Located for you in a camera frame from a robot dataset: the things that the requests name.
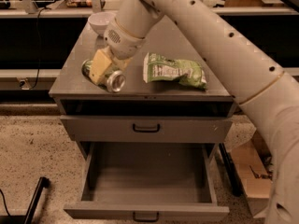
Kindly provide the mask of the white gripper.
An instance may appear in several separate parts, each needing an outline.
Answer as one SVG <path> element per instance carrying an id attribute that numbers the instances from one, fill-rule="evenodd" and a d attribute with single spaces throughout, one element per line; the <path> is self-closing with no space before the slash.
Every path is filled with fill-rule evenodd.
<path id="1" fill-rule="evenodd" d="M 99 49 L 93 56 L 89 78 L 94 84 L 100 84 L 107 69 L 113 63 L 118 69 L 125 71 L 131 58 L 145 43 L 144 39 L 136 38 L 124 31 L 113 19 L 104 32 L 104 39 L 110 47 L 113 57 L 110 58 L 109 49 Z"/>

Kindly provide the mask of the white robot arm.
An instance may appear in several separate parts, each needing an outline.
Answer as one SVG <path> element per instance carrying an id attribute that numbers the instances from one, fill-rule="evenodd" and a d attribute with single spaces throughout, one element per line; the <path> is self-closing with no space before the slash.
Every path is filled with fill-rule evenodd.
<path id="1" fill-rule="evenodd" d="M 200 0 L 123 0 L 91 81 L 99 84 L 111 63 L 133 57 L 163 16 L 206 59 L 268 145 L 274 171 L 265 224 L 299 224 L 299 83 Z"/>

